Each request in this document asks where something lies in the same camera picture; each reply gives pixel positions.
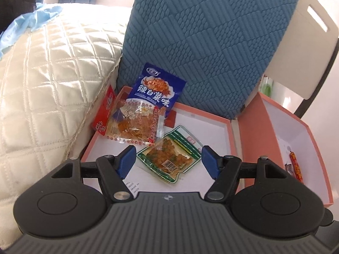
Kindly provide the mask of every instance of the snack bag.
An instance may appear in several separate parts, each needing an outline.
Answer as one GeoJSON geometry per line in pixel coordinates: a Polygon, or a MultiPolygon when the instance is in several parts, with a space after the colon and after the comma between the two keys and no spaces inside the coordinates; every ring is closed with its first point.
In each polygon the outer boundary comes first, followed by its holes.
{"type": "Polygon", "coordinates": [[[153,145],[163,136],[166,112],[170,111],[186,82],[146,63],[124,105],[108,123],[107,136],[119,142],[153,145]]]}
{"type": "Polygon", "coordinates": [[[165,181],[176,183],[180,173],[186,173],[200,161],[202,147],[189,131],[178,126],[137,157],[165,181]]]}

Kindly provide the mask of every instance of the cream quilted cushion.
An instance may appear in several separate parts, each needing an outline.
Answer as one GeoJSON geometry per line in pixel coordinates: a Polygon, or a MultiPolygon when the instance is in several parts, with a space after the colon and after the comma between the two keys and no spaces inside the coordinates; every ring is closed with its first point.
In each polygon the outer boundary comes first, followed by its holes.
{"type": "Polygon", "coordinates": [[[21,235],[12,213],[16,198],[62,162],[109,76],[116,79],[129,14],[64,4],[0,61],[1,248],[21,235]]]}

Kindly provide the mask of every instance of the dried tofu snack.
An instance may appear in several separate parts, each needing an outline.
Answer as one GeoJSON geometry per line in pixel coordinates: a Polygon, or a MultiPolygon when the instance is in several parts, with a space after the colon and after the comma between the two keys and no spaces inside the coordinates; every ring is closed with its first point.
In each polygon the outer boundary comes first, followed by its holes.
{"type": "Polygon", "coordinates": [[[178,126],[154,146],[140,151],[138,158],[153,172],[170,183],[186,173],[201,159],[202,144],[183,126],[178,126]]]}
{"type": "Polygon", "coordinates": [[[117,104],[113,110],[107,137],[119,142],[153,145],[163,137],[165,114],[185,84],[184,80],[146,63],[124,104],[117,104]]]}

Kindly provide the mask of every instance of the green snack package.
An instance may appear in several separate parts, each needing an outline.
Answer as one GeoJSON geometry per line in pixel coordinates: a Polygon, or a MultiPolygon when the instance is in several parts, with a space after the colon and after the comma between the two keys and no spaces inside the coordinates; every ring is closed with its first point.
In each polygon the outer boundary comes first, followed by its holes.
{"type": "Polygon", "coordinates": [[[154,146],[140,151],[138,158],[153,172],[170,183],[186,173],[201,159],[203,145],[183,126],[165,134],[154,146]]]}

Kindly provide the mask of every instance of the pink box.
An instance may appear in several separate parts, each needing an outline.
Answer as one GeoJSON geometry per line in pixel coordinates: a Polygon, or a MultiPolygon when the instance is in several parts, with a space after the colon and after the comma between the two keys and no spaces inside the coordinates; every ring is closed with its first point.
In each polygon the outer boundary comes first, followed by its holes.
{"type": "MultiPolygon", "coordinates": [[[[116,97],[115,102],[126,99],[130,90],[129,87],[124,87],[116,97]]],[[[175,127],[184,126],[188,131],[192,132],[202,145],[210,145],[221,156],[237,155],[230,120],[180,103],[176,103],[173,110],[176,111],[175,127]]],[[[165,127],[165,133],[171,130],[172,128],[165,127]]],[[[137,144],[135,147],[138,152],[145,146],[137,144]]],[[[99,132],[96,132],[81,161],[95,161],[96,158],[106,154],[118,155],[125,148],[126,143],[111,140],[106,135],[102,136],[99,132]]],[[[191,170],[183,174],[176,184],[167,184],[165,181],[161,181],[158,176],[149,172],[149,169],[138,158],[133,168],[134,170],[140,168],[148,172],[147,181],[142,184],[142,190],[146,192],[200,192],[201,196],[204,197],[214,182],[202,162],[199,162],[191,170]]],[[[97,182],[93,181],[93,179],[86,181],[86,184],[99,188],[97,182]]]]}
{"type": "MultiPolygon", "coordinates": [[[[333,204],[326,167],[307,124],[262,93],[254,97],[238,121],[243,161],[255,163],[261,155],[267,155],[285,169],[289,159],[285,149],[289,146],[296,154],[303,183],[325,207],[333,204]]],[[[245,186],[253,183],[246,180],[245,186]]]]}

